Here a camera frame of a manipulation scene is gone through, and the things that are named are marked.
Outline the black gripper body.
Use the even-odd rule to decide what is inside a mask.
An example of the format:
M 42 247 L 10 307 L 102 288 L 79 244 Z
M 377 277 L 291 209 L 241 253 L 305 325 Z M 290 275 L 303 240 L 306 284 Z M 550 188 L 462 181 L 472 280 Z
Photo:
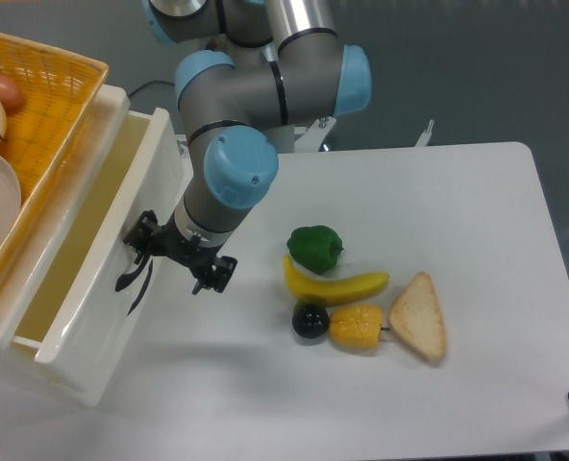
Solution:
M 204 247 L 200 235 L 184 237 L 174 223 L 166 223 L 158 232 L 158 256 L 177 262 L 189 270 L 212 271 L 227 267 L 227 258 L 217 255 L 220 246 Z

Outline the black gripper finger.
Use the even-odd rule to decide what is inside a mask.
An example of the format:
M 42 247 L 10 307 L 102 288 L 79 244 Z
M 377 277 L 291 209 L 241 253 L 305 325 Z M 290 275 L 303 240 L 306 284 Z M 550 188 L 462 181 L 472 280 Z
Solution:
M 156 234 L 161 230 L 154 210 L 143 211 L 123 238 L 123 243 L 135 253 L 134 264 L 149 255 L 149 249 Z
M 231 256 L 215 256 L 210 262 L 190 268 L 196 282 L 191 293 L 197 295 L 201 290 L 222 293 L 232 279 L 237 259 Z

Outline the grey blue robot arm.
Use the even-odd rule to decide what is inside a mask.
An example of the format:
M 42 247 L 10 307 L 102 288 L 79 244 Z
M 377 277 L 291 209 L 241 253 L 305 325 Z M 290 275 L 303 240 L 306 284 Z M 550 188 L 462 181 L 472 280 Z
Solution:
M 177 66 L 192 176 L 167 222 L 152 210 L 138 217 L 124 239 L 136 267 L 115 287 L 151 278 L 153 259 L 166 257 L 190 271 L 197 290 L 220 292 L 236 266 L 220 249 L 278 172 L 266 132 L 364 109 L 372 94 L 369 61 L 339 40 L 324 1 L 147 1 L 143 9 L 161 41 L 221 36 L 259 59 L 243 64 L 205 49 Z

